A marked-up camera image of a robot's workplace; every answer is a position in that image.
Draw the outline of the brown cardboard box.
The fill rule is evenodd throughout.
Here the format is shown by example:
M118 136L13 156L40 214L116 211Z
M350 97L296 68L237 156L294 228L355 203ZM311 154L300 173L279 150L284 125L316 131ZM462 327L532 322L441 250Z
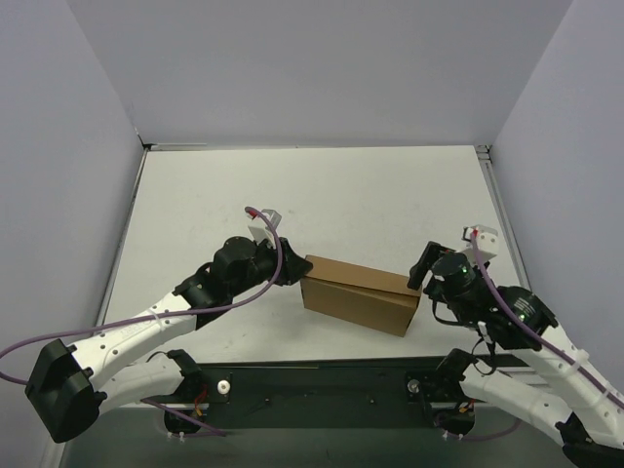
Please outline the brown cardboard box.
M309 255L313 268L300 281L305 309L378 332L403 337L422 289L409 278L361 265Z

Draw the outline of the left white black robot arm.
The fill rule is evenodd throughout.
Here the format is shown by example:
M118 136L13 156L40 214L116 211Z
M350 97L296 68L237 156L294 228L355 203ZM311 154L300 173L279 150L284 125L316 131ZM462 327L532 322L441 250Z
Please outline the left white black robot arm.
M212 389L200 366L183 350L143 362L168 341L195 332L230 310L236 296L262 284L291 286L313 268L287 239L228 239L202 265L134 323L111 327L66 345L42 348L25 395L52 439L64 443L84 433L98 417L143 398L173 395L191 400Z

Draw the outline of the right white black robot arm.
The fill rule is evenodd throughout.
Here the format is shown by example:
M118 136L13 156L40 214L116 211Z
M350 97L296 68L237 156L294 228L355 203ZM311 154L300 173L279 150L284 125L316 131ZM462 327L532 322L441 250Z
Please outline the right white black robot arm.
M422 405L449 399L435 425L463 439L462 413L474 401L505 411L554 441L576 467L623 464L623 395L574 345L533 292L497 286L488 276L494 242L474 235L464 251L430 242L409 271L408 286L423 288L433 305L453 315L451 325L475 332L487 355L452 349L432 377L421 380Z

